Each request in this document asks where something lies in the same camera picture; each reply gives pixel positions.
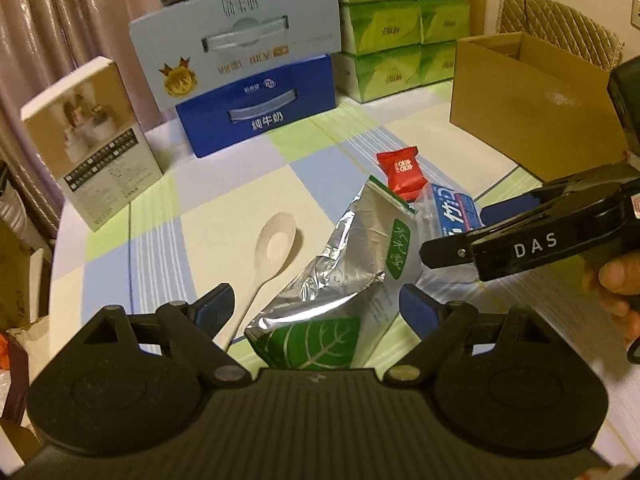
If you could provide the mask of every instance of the open cardboard box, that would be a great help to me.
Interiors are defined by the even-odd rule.
[[[458,40],[450,122],[544,182],[623,160],[609,73],[524,33]]]
[[[26,328],[47,313],[49,264],[0,220],[0,330]]]

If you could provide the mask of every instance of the blue milk box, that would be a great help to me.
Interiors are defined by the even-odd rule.
[[[197,157],[332,108],[330,56],[249,76],[175,107]]]

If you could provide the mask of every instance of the stack of tissue packages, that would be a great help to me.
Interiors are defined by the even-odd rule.
[[[335,85],[358,102],[453,77],[468,0],[340,0]]]

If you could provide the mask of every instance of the checkered tablecloth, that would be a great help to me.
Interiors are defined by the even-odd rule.
[[[194,158],[179,122],[148,134],[166,169],[160,182],[92,233],[67,205],[58,236],[50,297],[50,346],[57,352],[105,304],[153,312],[192,302],[221,282],[243,304],[253,279],[255,241],[279,211],[296,218],[299,243],[281,275],[258,294],[258,312],[320,253],[334,224],[370,174],[386,182],[377,152],[418,146],[428,180],[466,190],[480,205],[516,196],[537,181],[513,162],[449,124],[451,83],[369,105],[344,99],[335,110]],[[531,304],[606,382],[609,418],[596,448],[612,462],[640,458],[640,372],[593,298],[579,290],[580,261],[497,282],[452,286],[424,280],[441,301],[466,300],[485,311]],[[399,318],[369,361],[379,373],[418,343]],[[252,372],[261,365],[240,338],[230,350]]]

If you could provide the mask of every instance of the human hand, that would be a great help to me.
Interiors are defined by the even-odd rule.
[[[611,260],[600,272],[585,264],[582,288],[596,293],[627,346],[640,337],[640,313],[628,302],[628,296],[640,294],[640,251]]]

